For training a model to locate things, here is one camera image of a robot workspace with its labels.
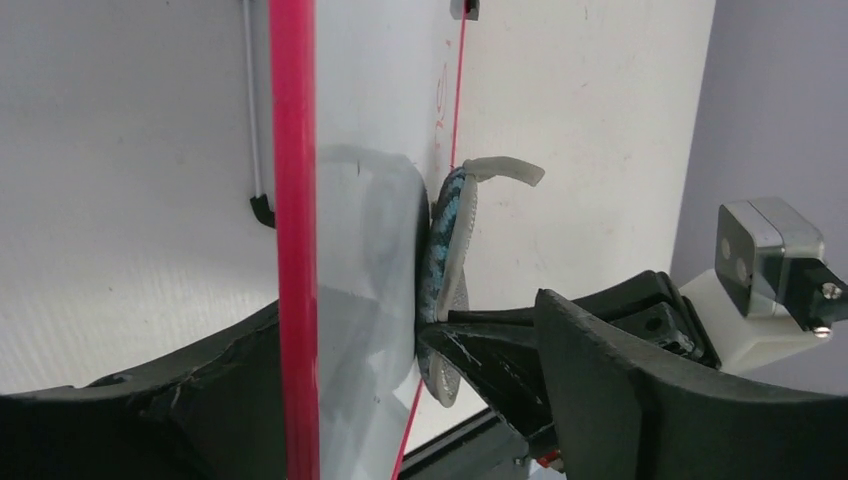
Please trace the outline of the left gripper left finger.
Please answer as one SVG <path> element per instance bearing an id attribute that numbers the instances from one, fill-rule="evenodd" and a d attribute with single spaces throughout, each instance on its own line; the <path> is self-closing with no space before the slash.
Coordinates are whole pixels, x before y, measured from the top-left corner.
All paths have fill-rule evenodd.
<path id="1" fill-rule="evenodd" d="M 282 479 L 278 307 L 84 387 L 1 399 L 5 479 Z"/>

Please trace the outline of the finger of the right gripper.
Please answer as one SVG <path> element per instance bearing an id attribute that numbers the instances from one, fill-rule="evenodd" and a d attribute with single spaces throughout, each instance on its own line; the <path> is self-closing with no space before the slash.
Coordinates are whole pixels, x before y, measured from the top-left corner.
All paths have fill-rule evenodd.
<path id="1" fill-rule="evenodd" d="M 534 308 L 515 308 L 507 310 L 451 310 L 448 313 L 451 324 L 503 324 L 521 327 L 534 326 Z"/>
<path id="2" fill-rule="evenodd" d="M 531 457 L 560 449 L 545 367 L 563 347 L 562 334 L 535 325 L 440 322 L 417 335 L 524 440 Z"/>

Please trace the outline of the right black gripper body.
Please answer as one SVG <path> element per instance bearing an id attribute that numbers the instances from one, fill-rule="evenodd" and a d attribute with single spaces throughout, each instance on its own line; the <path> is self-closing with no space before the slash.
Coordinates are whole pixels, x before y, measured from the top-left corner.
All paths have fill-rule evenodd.
<path id="1" fill-rule="evenodd" d="M 675 355 L 709 368 L 721 367 L 693 303 L 664 272 L 646 270 L 573 302 L 616 328 Z"/>

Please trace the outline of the silver mesh sponge eraser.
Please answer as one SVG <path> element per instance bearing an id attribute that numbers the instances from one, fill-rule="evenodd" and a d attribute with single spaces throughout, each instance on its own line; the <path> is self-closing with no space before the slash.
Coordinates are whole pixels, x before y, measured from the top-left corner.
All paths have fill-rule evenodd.
<path id="1" fill-rule="evenodd" d="M 460 374 L 422 340 L 423 329 L 448 320 L 449 311 L 468 305 L 464 264 L 474 230 L 479 184 L 494 177 L 534 187 L 545 176 L 535 164 L 510 156 L 467 159 L 444 179 L 431 209 L 416 279 L 416 356 L 429 394 L 444 408 L 454 405 Z"/>

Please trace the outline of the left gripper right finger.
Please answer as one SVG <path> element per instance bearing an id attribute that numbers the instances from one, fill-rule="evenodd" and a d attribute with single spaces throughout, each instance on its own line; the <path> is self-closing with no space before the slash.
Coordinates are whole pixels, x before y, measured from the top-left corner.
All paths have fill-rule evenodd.
<path id="1" fill-rule="evenodd" d="M 570 479 L 843 479 L 847 401 L 665 351 L 551 290 L 534 326 Z"/>

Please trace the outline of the red-framed whiteboard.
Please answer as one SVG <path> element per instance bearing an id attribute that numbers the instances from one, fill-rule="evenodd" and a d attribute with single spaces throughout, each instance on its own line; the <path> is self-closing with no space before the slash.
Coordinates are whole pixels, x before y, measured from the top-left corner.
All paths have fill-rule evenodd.
<path id="1" fill-rule="evenodd" d="M 250 1 L 256 217 L 276 231 L 290 479 L 393 479 L 423 389 L 418 263 L 475 1 Z"/>

